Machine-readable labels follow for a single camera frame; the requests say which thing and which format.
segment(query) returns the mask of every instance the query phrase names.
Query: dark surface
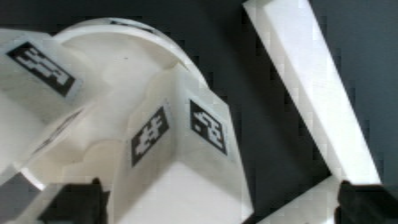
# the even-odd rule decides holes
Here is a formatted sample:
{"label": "dark surface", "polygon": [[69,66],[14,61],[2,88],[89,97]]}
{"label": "dark surface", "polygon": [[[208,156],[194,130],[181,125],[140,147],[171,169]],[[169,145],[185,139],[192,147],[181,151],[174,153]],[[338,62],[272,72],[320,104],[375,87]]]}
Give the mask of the dark surface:
{"label": "dark surface", "polygon": [[336,224],[355,224],[346,216],[345,211],[338,207],[336,212],[334,212],[334,222]]}
{"label": "dark surface", "polygon": [[313,0],[382,183],[398,197],[398,1]]}
{"label": "dark surface", "polygon": [[169,34],[229,104],[259,219],[323,180],[329,169],[242,1],[0,1],[0,26],[14,29],[57,33],[76,22],[110,16],[139,20]]}

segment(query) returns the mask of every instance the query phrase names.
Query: apriltag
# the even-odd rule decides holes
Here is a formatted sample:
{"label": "apriltag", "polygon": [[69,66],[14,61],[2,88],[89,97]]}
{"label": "apriltag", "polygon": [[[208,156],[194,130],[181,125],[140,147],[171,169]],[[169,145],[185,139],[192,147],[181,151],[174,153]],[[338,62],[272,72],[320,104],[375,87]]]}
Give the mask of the apriltag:
{"label": "apriltag", "polygon": [[222,124],[206,110],[190,100],[190,129],[227,155]]}
{"label": "apriltag", "polygon": [[167,130],[169,130],[169,123],[165,117],[165,108],[162,106],[131,139],[131,166],[137,165]]}
{"label": "apriltag", "polygon": [[44,84],[52,87],[60,96],[69,98],[82,85],[82,80],[78,80],[66,72],[32,43],[23,43],[7,52],[7,55],[14,62],[28,70],[32,76],[39,78]]}

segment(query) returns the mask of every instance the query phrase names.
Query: black background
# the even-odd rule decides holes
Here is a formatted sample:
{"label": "black background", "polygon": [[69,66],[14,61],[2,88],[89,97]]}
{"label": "black background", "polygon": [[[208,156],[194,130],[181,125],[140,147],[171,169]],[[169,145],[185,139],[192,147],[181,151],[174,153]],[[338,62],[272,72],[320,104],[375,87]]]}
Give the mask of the black background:
{"label": "black background", "polygon": [[[2,0],[0,25],[57,33],[87,19],[121,17],[147,23],[171,36],[199,66],[211,90],[229,104],[256,220],[323,180],[329,170],[242,2]],[[313,0],[311,3],[377,168],[393,189],[398,183],[398,2]],[[21,191],[27,188],[9,185],[0,189],[0,220],[2,214],[11,217],[18,213],[32,198],[32,192],[30,198],[18,197]],[[4,209],[5,201],[16,206],[14,213]]]}

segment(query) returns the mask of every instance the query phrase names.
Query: white plastic housing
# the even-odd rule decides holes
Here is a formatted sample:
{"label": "white plastic housing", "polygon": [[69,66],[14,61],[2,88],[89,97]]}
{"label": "white plastic housing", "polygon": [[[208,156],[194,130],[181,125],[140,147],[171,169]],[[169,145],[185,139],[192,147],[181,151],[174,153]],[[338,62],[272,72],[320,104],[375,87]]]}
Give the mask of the white plastic housing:
{"label": "white plastic housing", "polygon": [[[192,111],[192,102],[206,112]],[[192,120],[197,115],[204,115],[208,122],[201,126],[204,137],[194,131],[201,125]],[[211,119],[222,130],[211,126]],[[213,143],[224,141],[226,154],[211,139]],[[227,105],[181,65],[151,82],[146,101],[130,119],[121,159],[110,223],[245,221],[252,205]]]}
{"label": "white plastic housing", "polygon": [[60,141],[107,94],[91,77],[48,34],[0,29],[0,184]]}
{"label": "white plastic housing", "polygon": [[160,71],[181,63],[206,86],[181,48],[142,23],[117,18],[89,20],[55,35],[55,41],[92,69],[96,78],[105,80],[110,91],[64,141],[23,169],[39,189],[62,181],[64,167],[84,161],[87,148],[107,139],[123,140],[128,117]]}
{"label": "white plastic housing", "polygon": [[243,6],[332,174],[380,184],[309,2],[251,0]]}

